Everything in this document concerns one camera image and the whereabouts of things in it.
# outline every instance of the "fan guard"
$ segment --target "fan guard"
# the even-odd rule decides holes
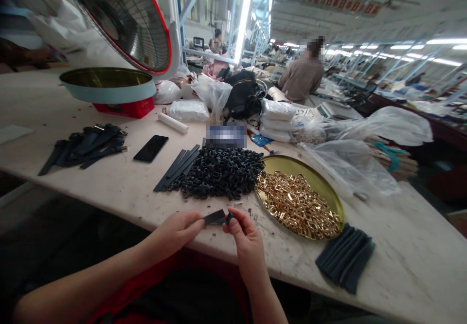
[[[140,70],[164,73],[171,44],[156,0],[74,0],[96,30]]]

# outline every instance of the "smartphone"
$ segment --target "smartphone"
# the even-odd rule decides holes
[[[145,146],[135,155],[133,160],[143,162],[153,162],[159,151],[169,140],[167,137],[154,136],[152,137]]]

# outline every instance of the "white worktable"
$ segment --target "white worktable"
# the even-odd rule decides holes
[[[0,169],[72,196],[148,230],[175,211],[196,209],[203,215],[227,209],[227,198],[190,199],[180,192],[154,193],[153,188],[181,149],[201,144],[206,125],[190,124],[182,135],[156,121],[157,107],[141,120],[98,113],[59,86],[63,70],[0,76],[0,127],[25,126],[35,132],[0,145]],[[113,123],[128,132],[129,151],[107,157],[87,170],[53,168],[37,174],[55,141],[95,123]],[[155,134],[170,140],[151,164],[132,157]],[[250,140],[248,148],[263,151]],[[297,149],[273,142],[270,149],[297,158]],[[256,197],[243,197],[263,235],[272,277],[398,321],[465,323],[467,318],[467,242],[413,188],[380,201],[342,201],[346,220],[373,237],[376,249],[360,279],[356,296],[335,287],[314,261],[324,242],[311,242],[283,232],[259,207]],[[191,248],[236,263],[234,239],[220,227],[203,230]]]

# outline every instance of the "gold tray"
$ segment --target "gold tray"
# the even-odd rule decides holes
[[[316,191],[324,200],[326,200],[329,209],[332,212],[335,212],[341,218],[342,224],[340,226],[340,231],[344,229],[345,224],[345,215],[344,209],[342,208],[341,200],[339,199],[338,195],[331,187],[331,185],[320,175],[316,172],[313,168],[306,165],[305,163],[301,162],[300,160],[291,158],[290,156],[285,155],[270,155],[266,156],[262,159],[265,164],[264,170],[266,173],[274,174],[275,171],[280,171],[284,173],[286,176],[296,176],[298,174],[302,174],[308,184],[310,185],[311,189]],[[263,194],[258,194],[258,199],[261,201],[261,206],[267,212],[267,214],[274,220],[274,222],[280,226],[283,230],[292,233],[293,235],[300,236],[285,226],[283,226],[264,206],[263,201],[266,199],[266,196]]]

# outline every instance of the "white tape roll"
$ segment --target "white tape roll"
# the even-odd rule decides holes
[[[166,114],[159,113],[158,114],[158,119],[159,121],[164,122],[165,124],[171,126],[172,128],[175,128],[177,131],[187,134],[188,133],[188,126],[183,124],[180,121],[177,121],[176,119],[173,119],[170,116],[167,116]]]

